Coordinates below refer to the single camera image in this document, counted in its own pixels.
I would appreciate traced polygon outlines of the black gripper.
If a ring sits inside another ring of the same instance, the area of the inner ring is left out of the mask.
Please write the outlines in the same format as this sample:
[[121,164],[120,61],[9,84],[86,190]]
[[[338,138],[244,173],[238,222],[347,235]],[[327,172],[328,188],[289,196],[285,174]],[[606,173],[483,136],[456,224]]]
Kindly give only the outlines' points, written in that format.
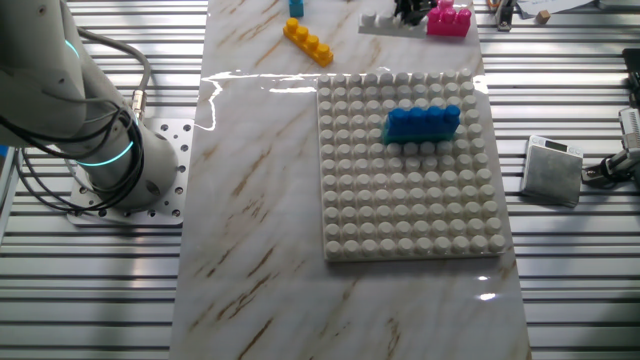
[[402,23],[406,22],[408,16],[408,24],[411,26],[418,26],[431,8],[437,6],[437,0],[394,0],[394,2],[396,5],[394,16]]

